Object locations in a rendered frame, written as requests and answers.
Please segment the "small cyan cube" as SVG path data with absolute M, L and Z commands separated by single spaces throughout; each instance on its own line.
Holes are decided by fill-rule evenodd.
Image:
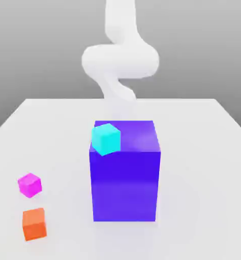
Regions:
M 92 129 L 92 147 L 105 156 L 121 150 L 121 132 L 110 123 Z

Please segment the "large blue box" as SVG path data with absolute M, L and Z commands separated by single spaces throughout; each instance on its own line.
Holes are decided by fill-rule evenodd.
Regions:
M 151 120 L 97 120 L 121 132 L 121 150 L 89 149 L 94 221 L 155 221 L 161 149 Z

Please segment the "small magenta cube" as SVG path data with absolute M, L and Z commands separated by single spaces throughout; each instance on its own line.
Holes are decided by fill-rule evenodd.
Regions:
M 27 198 L 32 198 L 42 191 L 41 179 L 33 173 L 28 173 L 18 179 L 20 192 Z

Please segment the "small orange cube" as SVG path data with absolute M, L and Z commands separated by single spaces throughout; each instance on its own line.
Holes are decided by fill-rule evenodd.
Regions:
M 23 211 L 22 228 L 26 241 L 47 236 L 45 211 L 43 208 Z

